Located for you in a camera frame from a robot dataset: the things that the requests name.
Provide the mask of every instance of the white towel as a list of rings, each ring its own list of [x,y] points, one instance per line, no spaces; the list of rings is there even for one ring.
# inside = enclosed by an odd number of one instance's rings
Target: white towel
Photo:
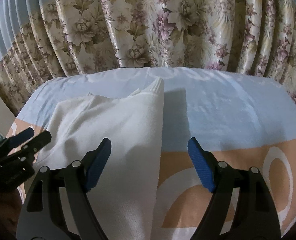
[[[35,170],[64,168],[111,140],[112,153],[99,182],[88,194],[109,240],[150,239],[159,176],[164,82],[122,99],[85,96],[58,103],[47,130],[51,143]],[[62,194],[68,229],[78,233]]]

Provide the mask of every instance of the floral curtain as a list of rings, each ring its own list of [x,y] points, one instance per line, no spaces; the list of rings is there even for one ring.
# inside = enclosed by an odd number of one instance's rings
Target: floral curtain
[[[296,0],[23,3],[26,22],[18,12],[20,0],[0,2],[12,30],[10,47],[0,40],[6,47],[0,96],[15,114],[49,79],[118,67],[185,66],[266,76],[296,103]]]

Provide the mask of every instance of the mattress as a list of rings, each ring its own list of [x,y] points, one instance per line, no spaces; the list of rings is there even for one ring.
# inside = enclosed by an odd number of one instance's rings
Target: mattress
[[[260,169],[285,234],[296,221],[296,105],[272,79],[188,68],[115,69],[56,78],[33,93],[8,136],[27,127],[38,134],[63,100],[88,93],[123,98],[156,77],[164,79],[165,94],[151,239],[190,239],[210,201],[187,154],[191,137],[233,168]],[[238,189],[222,232],[231,226],[237,196]]]

